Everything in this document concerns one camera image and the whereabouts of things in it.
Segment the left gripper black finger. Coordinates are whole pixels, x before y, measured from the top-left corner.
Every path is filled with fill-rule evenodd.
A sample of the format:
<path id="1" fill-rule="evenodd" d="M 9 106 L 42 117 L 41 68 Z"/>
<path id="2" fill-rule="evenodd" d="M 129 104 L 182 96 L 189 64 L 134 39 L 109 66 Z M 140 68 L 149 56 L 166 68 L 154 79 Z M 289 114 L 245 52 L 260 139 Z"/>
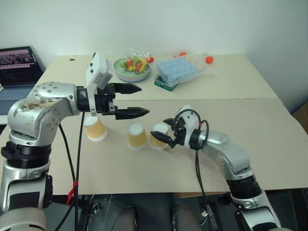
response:
<path id="1" fill-rule="evenodd" d="M 150 110 L 141 107 L 128 107 L 127 109 L 116 109 L 115 119 L 116 120 L 126 120 L 135 119 L 148 114 Z"/>
<path id="2" fill-rule="evenodd" d="M 134 94 L 142 91 L 140 87 L 132 83 L 113 83 L 113 89 L 115 94 Z"/>

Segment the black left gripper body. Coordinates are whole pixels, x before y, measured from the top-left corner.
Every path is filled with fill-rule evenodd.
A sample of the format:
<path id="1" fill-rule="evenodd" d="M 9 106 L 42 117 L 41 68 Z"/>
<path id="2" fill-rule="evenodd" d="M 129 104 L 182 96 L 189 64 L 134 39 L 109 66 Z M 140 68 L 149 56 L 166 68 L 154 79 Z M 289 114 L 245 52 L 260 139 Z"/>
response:
<path id="1" fill-rule="evenodd" d="M 103 116 L 115 115 L 116 107 L 113 100 L 116 98 L 118 83 L 109 83 L 102 90 L 97 88 L 97 94 L 94 95 L 96 112 Z"/>

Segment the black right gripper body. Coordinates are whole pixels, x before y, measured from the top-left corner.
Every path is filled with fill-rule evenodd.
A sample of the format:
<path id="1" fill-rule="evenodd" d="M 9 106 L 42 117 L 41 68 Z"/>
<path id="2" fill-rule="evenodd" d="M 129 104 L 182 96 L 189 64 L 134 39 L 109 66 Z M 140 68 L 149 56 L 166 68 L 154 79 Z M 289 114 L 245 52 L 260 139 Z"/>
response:
<path id="1" fill-rule="evenodd" d="M 177 119 L 177 124 L 175 127 L 171 127 L 171 130 L 174 131 L 174 144 L 169 145 L 171 148 L 174 148 L 177 144 L 183 146 L 185 143 L 186 137 L 186 128 L 185 128 L 185 121 L 182 117 Z"/>

